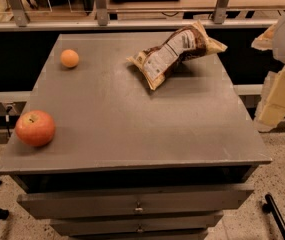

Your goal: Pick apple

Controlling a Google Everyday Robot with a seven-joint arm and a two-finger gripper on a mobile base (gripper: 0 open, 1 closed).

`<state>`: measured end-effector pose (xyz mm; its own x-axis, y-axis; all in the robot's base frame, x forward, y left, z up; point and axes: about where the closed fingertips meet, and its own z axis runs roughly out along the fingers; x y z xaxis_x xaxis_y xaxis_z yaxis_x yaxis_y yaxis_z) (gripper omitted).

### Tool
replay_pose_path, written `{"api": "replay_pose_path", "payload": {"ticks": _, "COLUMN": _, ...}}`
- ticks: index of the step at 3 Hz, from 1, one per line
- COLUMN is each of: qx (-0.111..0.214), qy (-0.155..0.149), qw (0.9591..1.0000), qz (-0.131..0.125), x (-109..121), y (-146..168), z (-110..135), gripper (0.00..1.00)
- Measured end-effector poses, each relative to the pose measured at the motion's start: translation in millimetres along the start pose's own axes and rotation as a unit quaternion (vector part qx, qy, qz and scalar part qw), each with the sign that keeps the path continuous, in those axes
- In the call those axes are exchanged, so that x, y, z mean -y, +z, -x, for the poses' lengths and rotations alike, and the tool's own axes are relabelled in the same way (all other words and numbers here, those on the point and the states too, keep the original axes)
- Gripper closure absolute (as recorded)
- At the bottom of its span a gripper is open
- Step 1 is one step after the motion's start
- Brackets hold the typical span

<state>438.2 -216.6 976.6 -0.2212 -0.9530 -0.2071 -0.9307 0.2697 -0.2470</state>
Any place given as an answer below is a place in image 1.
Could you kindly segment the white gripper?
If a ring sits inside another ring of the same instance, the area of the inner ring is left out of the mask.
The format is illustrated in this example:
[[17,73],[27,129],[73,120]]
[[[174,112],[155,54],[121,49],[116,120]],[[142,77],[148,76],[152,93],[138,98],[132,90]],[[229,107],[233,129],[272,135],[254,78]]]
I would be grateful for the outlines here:
[[[273,57],[285,64],[285,12],[276,25],[271,25],[253,40],[251,47],[260,51],[273,49]],[[254,126],[259,132],[269,132],[284,118],[285,66],[278,73],[267,74],[256,108]]]

